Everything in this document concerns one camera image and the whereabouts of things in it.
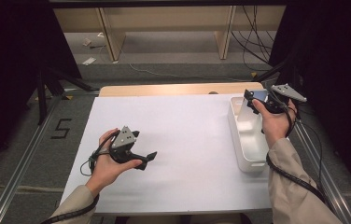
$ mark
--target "desk leg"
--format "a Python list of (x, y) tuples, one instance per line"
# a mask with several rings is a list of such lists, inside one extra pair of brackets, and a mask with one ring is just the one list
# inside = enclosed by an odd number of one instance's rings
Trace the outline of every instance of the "desk leg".
[(224, 29), (214, 32), (218, 46), (219, 59), (226, 59), (235, 12), (236, 7), (229, 6), (228, 18), (224, 24)]
[(105, 8), (97, 8), (97, 14), (99, 15), (99, 21), (102, 27), (104, 27), (103, 34), (105, 35), (106, 49), (109, 52), (109, 57), (111, 61), (117, 61), (122, 51), (126, 33), (112, 30), (111, 23), (105, 16)]

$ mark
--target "floor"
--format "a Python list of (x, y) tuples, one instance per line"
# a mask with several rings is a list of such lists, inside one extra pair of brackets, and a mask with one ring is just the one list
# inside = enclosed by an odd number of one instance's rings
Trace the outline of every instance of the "floor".
[[(259, 74), (270, 68), (257, 57), (243, 53), (243, 48), (234, 37), (231, 37), (227, 59), (220, 60), (214, 35), (210, 32), (129, 33), (116, 62), (109, 60), (106, 48), (101, 47), (105, 44), (104, 39), (98, 35), (65, 34), (83, 80), (95, 87), (248, 81), (254, 73)], [(247, 37), (249, 32), (235, 33), (239, 41), (245, 44), (240, 35)], [(265, 46), (272, 45), (275, 32), (269, 32), (269, 35), (259, 32), (259, 35)], [(85, 38), (91, 41), (88, 46), (83, 45)], [(268, 57), (259, 46), (247, 46), (261, 58), (264, 55)], [(96, 60), (90, 65), (83, 65), (90, 57)], [(268, 80), (262, 84), (270, 86), (272, 83), (272, 80)], [(67, 91), (75, 88), (67, 82), (63, 86)], [(13, 198), (5, 207), (6, 212), (0, 217), (3, 223), (40, 222), (56, 208), (97, 92), (70, 91), (65, 94), (69, 97), (62, 99), (52, 98), (48, 91), (47, 95), (49, 105), (53, 105), (47, 127), (44, 130), (37, 129), (38, 103), (33, 94), (28, 102), (29, 109), (21, 116), (18, 126), (8, 138), (9, 148), (0, 152), (0, 195), (13, 178), (24, 152), (31, 148), (34, 152)], [(312, 108), (304, 105), (301, 112), (303, 121), (315, 130), (307, 132), (312, 136), (313, 145), (323, 148), (325, 167), (351, 211), (351, 175), (342, 160), (333, 153), (334, 148)], [(70, 130), (64, 138), (56, 138), (63, 136), (63, 132), (58, 130), (60, 124)], [(300, 149), (305, 169), (316, 178), (315, 168), (298, 133), (294, 132), (290, 138)], [(38, 140), (39, 144), (32, 146), (32, 139)], [(253, 223), (271, 223), (270, 210), (246, 214)], [(114, 217), (94, 217), (91, 223), (114, 223)]]

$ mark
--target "aluminum rail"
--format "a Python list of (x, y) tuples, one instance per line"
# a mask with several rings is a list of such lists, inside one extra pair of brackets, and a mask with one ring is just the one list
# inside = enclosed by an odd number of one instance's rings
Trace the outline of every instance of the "aluminum rail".
[[(302, 123), (297, 123), (295, 125), (295, 131), (300, 137), (302, 144), (306, 149), (307, 155), (318, 173), (320, 166), (320, 152), (315, 148), (312, 139), (307, 134), (307, 131)], [(330, 200), (329, 203), (332, 211), (342, 221), (342, 223), (351, 224), (350, 207), (347, 205), (344, 196), (339, 191), (324, 163), (321, 164), (321, 184), (326, 192), (326, 196)]]
[(21, 183), (24, 174), (27, 171), (30, 161), (35, 155), (36, 149), (38, 148), (39, 143), (42, 140), (43, 133), (47, 129), (48, 123), (51, 119), (51, 115), (53, 114), (54, 109), (61, 100), (62, 96), (54, 96), (51, 99), (47, 117), (43, 120), (42, 124), (39, 125), (38, 128), (35, 130), (33, 138), (31, 139), (28, 147), (24, 151), (23, 156), (21, 157), (21, 161), (19, 162), (15, 172), (13, 173), (12, 177), (7, 183), (7, 186), (4, 188), (4, 191), (0, 196), (0, 223), (3, 220), (7, 209), (9, 208), (9, 205), (13, 199), (13, 196), (16, 193), (18, 185)]

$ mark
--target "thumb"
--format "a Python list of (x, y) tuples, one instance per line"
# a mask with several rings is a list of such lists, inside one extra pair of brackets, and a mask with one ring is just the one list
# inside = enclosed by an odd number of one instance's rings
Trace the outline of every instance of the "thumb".
[(265, 105), (261, 103), (259, 100), (256, 100), (256, 99), (252, 100), (252, 104), (262, 114), (263, 117), (270, 114), (270, 112), (265, 108)]
[(124, 172), (124, 171), (130, 170), (130, 169), (133, 169), (136, 166), (139, 166), (141, 163), (143, 163), (143, 162), (140, 160), (127, 161), (125, 163), (121, 163), (119, 165), (119, 168), (120, 168), (121, 172)]

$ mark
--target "hand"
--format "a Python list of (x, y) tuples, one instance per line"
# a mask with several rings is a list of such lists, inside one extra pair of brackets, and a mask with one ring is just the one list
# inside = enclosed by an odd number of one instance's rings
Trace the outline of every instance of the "hand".
[[(118, 129), (113, 129), (104, 133), (99, 139), (99, 145), (101, 145), (110, 134), (116, 132), (117, 130)], [(109, 144), (110, 140), (103, 145), (103, 148), (109, 148)], [(86, 183), (86, 187), (91, 191), (91, 195), (94, 198), (105, 186), (114, 183), (121, 173), (130, 170), (141, 163), (142, 161), (140, 160), (132, 160), (119, 164), (112, 160), (109, 155), (101, 155), (97, 159), (93, 174)]]
[[(269, 148), (272, 148), (277, 140), (286, 137), (289, 128), (287, 115), (285, 113), (272, 114), (260, 101), (255, 99), (252, 101), (252, 104), (262, 114), (262, 129)], [(295, 120), (297, 109), (291, 100), (288, 102), (288, 107), (291, 108), (288, 110), (288, 113), (293, 121)]]

